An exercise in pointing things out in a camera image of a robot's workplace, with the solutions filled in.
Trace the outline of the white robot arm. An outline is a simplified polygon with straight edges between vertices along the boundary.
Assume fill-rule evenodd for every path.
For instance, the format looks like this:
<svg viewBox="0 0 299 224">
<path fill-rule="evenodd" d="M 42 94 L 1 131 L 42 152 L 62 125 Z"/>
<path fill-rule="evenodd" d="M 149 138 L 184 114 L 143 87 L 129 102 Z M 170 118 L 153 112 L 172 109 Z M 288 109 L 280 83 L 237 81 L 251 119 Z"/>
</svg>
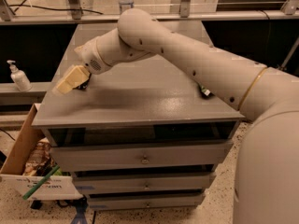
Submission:
<svg viewBox="0 0 299 224">
<path fill-rule="evenodd" d="M 251 120 L 236 164 L 233 224 L 299 224 L 298 77 L 172 32 L 138 8 L 76 52 L 82 63 L 64 73 L 57 94 L 158 54 Z"/>
</svg>

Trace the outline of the white gripper body with grille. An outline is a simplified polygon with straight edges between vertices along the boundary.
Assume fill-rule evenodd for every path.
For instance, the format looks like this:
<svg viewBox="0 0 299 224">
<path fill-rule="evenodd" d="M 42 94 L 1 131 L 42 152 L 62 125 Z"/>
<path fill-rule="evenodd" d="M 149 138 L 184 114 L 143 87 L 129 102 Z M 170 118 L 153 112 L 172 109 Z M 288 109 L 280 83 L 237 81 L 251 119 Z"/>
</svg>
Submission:
<svg viewBox="0 0 299 224">
<path fill-rule="evenodd" d="M 90 40 L 84 45 L 76 47 L 75 52 L 92 74 L 100 75 L 111 69 L 111 67 L 102 60 L 97 50 L 95 40 Z"/>
</svg>

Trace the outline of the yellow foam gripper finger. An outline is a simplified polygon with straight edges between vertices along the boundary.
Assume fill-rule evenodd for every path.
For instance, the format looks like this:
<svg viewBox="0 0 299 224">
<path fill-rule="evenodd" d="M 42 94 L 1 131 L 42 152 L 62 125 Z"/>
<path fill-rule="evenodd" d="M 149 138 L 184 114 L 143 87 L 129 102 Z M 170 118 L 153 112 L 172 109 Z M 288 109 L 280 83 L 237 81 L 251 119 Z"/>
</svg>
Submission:
<svg viewBox="0 0 299 224">
<path fill-rule="evenodd" d="M 67 94 L 86 82 L 90 74 L 84 65 L 71 65 L 54 86 L 52 92 L 57 95 Z"/>
</svg>

